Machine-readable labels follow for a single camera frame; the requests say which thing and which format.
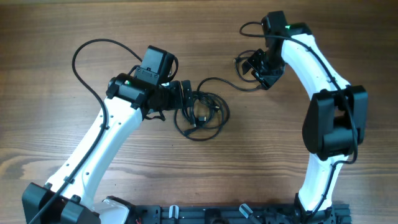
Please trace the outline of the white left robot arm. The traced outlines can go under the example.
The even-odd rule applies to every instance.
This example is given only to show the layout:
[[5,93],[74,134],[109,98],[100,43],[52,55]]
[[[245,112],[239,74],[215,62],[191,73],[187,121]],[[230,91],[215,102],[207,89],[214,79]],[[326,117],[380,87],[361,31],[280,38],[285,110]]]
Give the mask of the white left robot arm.
[[101,110],[72,155],[40,186],[28,185],[22,194],[27,223],[141,223],[135,205],[117,197],[100,203],[94,197],[101,179],[128,136],[156,112],[192,104],[188,80],[174,80],[175,55],[148,46],[141,64],[113,77]]

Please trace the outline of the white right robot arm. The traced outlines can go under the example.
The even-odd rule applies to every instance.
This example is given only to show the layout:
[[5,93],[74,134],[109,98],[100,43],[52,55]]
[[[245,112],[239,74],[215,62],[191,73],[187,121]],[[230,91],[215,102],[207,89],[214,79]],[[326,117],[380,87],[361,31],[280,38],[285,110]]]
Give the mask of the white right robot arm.
[[368,93],[333,69],[305,23],[288,24],[283,11],[274,11],[259,25],[267,49],[255,51],[243,63],[243,73],[251,72],[261,88],[268,90],[289,65],[310,98],[302,127],[310,156],[304,183],[295,196],[295,219],[315,223],[336,218],[331,196],[341,168],[358,158]]

